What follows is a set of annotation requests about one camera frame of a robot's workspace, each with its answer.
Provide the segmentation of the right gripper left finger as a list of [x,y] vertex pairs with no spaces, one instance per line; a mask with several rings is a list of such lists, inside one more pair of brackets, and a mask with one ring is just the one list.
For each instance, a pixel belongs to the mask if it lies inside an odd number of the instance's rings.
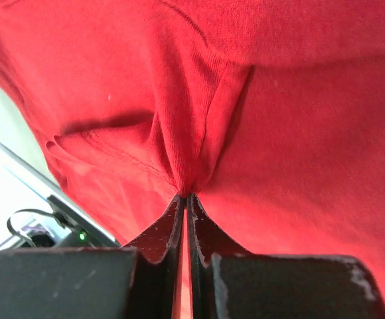
[[121,248],[0,251],[0,318],[178,318],[184,208]]

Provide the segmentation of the red t-shirt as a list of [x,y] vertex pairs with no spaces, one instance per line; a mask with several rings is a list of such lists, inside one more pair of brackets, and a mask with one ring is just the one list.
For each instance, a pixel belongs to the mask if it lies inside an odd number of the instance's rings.
[[385,1],[0,1],[0,87],[120,243],[195,193],[259,254],[385,299]]

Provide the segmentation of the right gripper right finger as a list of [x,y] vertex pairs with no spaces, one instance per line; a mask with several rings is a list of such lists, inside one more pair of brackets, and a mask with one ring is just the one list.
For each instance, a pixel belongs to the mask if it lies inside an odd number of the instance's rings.
[[187,199],[194,318],[385,318],[374,277],[344,255],[257,255]]

